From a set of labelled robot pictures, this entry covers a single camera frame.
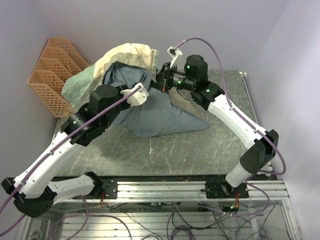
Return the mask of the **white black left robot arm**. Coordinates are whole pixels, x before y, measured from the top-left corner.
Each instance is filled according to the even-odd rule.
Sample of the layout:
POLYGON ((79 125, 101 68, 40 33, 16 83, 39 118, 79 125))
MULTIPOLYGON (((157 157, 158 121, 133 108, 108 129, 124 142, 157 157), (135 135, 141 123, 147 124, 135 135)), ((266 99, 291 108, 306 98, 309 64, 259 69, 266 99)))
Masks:
POLYGON ((103 84, 92 91, 88 102, 71 115, 49 147, 23 173, 5 178, 1 186, 17 210, 37 218, 52 206, 77 196, 96 199, 106 192, 105 183, 94 173, 63 180, 52 179, 69 158, 87 147, 108 129, 120 112, 132 105, 141 84, 129 89, 126 85, 103 84))

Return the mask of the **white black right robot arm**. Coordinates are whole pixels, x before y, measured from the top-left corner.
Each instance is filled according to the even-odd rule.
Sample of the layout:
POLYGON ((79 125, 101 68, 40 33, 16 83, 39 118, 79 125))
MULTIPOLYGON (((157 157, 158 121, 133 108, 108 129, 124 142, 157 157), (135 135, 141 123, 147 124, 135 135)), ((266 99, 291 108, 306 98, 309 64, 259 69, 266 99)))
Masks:
POLYGON ((227 100, 225 91, 209 81, 208 64, 202 56, 188 56, 183 72, 178 71, 170 62, 164 63, 151 87, 163 93, 172 88, 189 91, 196 104, 223 121, 246 147, 247 151, 220 186, 224 197, 233 197, 240 184, 257 174, 275 157, 278 133, 275 130, 265 130, 227 100))

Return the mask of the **blue and beige pillowcase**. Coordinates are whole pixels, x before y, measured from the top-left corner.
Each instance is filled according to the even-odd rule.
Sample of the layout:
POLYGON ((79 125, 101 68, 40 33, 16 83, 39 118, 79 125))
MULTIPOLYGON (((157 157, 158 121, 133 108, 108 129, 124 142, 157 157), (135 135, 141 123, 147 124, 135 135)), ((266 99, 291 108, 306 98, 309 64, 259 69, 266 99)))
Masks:
POLYGON ((113 121, 119 128, 131 130, 140 137, 155 137, 205 130, 210 124, 200 118, 190 103, 173 91, 160 92, 155 82, 159 52, 142 43, 124 43, 106 52, 93 65, 70 77, 61 94, 77 111, 89 102, 90 94, 102 85, 127 90, 120 97, 130 107, 113 121))

